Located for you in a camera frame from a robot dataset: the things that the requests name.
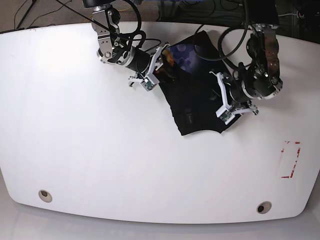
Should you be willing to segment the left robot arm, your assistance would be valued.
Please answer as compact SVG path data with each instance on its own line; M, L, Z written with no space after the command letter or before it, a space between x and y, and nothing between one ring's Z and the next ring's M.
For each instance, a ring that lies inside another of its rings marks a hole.
M257 115L259 110L252 104L252 100L272 99L283 88L278 58L279 43L276 37L276 29L279 27L276 3L273 0L243 0L241 4L244 7L245 21L221 34L217 43L219 57L212 58L199 52L195 53L206 61L224 61L233 70L232 74L215 73L222 100L222 105L215 114L225 125L229 125L237 115L246 113ZM243 34L239 43L230 53L224 54L222 42L225 36L240 29L243 29ZM251 63L244 65L240 62L234 65L229 57L240 48L248 30L252 30L246 43Z

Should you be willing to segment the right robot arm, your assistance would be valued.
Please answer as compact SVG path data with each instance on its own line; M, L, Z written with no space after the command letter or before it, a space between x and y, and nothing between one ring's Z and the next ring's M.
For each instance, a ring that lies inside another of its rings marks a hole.
M151 47L154 53L142 50L146 33L141 29L142 18L136 5L127 0L137 17L137 27L129 33L121 33L119 23L120 11L113 7L112 0L84 0L83 6L92 9L92 28L97 33L99 49L97 56L104 64L123 66L135 74L128 78L128 84L132 87L140 84L146 91L153 90L158 84L172 83L175 74L167 61L165 50L168 43L161 45L161 40L152 38L158 44Z

